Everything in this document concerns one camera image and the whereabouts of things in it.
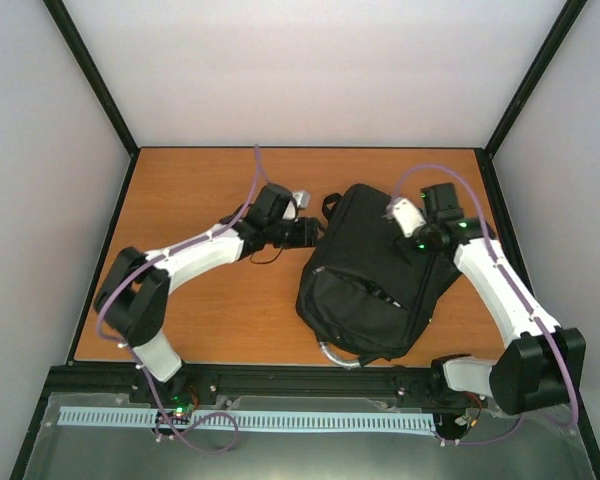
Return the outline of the black student backpack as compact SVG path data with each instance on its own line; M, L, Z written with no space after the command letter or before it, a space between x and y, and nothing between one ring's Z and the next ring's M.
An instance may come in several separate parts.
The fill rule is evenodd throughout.
M460 276L443 254L410 246L384 216L389 200L365 184L327 196L326 230L301 274L297 315L348 370L404 356Z

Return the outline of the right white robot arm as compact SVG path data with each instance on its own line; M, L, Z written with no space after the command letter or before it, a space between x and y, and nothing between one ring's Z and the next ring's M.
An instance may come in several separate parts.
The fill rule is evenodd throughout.
M536 300L506 258L483 211L465 215L453 184L421 191L423 205L398 195L387 207L404 238L420 252L452 260L494 321L504 351L496 360L459 354L436 360L442 385L493 399L509 415L566 404L578 415L586 342Z

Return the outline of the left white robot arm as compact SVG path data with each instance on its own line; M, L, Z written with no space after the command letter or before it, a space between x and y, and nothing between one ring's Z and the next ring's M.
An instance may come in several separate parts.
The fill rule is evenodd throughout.
M170 295L208 271L251 257L268 245L313 247L319 221L300 215L309 202L305 190L291 192L268 183L197 236L163 249L121 250L93 302L96 331L101 333L104 324L113 329L116 334L106 338L130 350L137 367L154 378L154 392L166 402L181 400L188 378L179 371L183 361L164 332Z

